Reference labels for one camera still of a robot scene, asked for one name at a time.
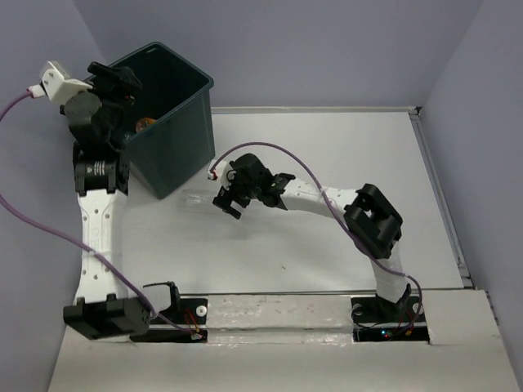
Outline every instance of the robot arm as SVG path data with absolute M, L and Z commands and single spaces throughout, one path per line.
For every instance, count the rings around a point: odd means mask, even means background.
M 236 219 L 241 217 L 241 208 L 246 208 L 253 199 L 267 207 L 333 217 L 314 184 L 292 174 L 272 175 L 253 154 L 220 162 L 208 174 L 210 179 L 221 182 L 212 203 Z M 397 244 L 403 220 L 382 192 L 369 184 L 358 190 L 324 188 L 323 191 L 335 212 L 372 255 L 386 267 L 403 272 Z M 371 264 L 378 297 L 391 304 L 403 304 L 410 294 L 405 277 L 389 274 L 375 263 Z
M 141 92 L 130 69 L 93 62 L 89 82 L 72 79 L 55 61 L 48 61 L 41 83 L 29 90 L 60 105 L 75 142 L 75 190 L 82 214 L 83 243 L 95 249 L 117 271 L 123 270 L 123 209 L 127 201 L 130 162 L 124 151 L 123 115 Z M 154 283 L 141 291 L 156 311 L 179 307 L 172 282 Z M 150 310 L 91 252 L 82 253 L 82 272 L 74 303 L 64 321 L 88 339 L 147 332 Z

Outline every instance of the white wall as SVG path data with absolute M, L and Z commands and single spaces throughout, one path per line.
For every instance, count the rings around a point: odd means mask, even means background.
M 487 0 L 422 111 L 475 283 L 523 385 L 523 2 Z
M 481 0 L 75 0 L 104 56 L 162 41 L 215 106 L 421 105 Z
M 102 60 L 68 0 L 5 0 L 0 12 L 0 106 L 38 82 L 45 60 L 73 75 Z M 0 126 L 0 192 L 32 218 L 81 236 L 72 137 L 58 108 L 26 100 Z M 0 208 L 0 390 L 47 390 L 78 285 L 80 252 Z

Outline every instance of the white platform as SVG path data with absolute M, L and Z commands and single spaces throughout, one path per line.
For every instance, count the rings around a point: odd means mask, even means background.
M 404 218 L 403 266 L 425 288 L 462 281 L 407 113 L 215 114 L 217 154 L 245 141 L 291 149 L 327 186 L 377 185 Z M 274 173 L 306 179 L 279 151 L 252 148 Z M 204 171 L 158 201 L 134 178 L 124 220 L 124 272 L 136 283 L 173 280 L 184 293 L 373 290 L 369 261 L 333 220 L 255 205 L 236 221 L 209 200 Z
M 102 343 L 67 329 L 49 391 L 517 392 L 485 294 L 425 298 L 430 345 L 353 343 L 350 299 L 332 295 L 211 296 L 207 344 Z M 269 310 L 281 318 L 259 317 Z

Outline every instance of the mounting hole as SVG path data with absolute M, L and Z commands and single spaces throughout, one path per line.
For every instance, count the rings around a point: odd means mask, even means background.
M 361 306 L 360 304 L 354 305 L 352 307 L 352 314 L 355 316 L 361 316 L 363 314 L 362 308 L 363 306 Z
M 416 313 L 418 311 L 418 306 L 419 306 L 419 303 L 416 302 L 414 305 L 412 305 L 412 310 L 414 313 Z M 423 314 L 423 312 L 425 311 L 425 309 L 423 308 L 423 305 L 422 305 L 422 309 L 420 310 L 420 314 Z
M 196 308 L 196 315 L 198 317 L 205 317 L 205 315 L 207 314 L 207 308 L 203 305 L 200 305 Z

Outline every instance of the dark green bin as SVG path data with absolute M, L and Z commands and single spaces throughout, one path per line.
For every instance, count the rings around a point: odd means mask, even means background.
M 111 66 L 128 66 L 144 91 L 123 120 L 135 129 L 140 118 L 156 123 L 126 140 L 139 178 L 157 198 L 165 198 L 214 157 L 209 90 L 214 81 L 160 42 L 152 42 Z

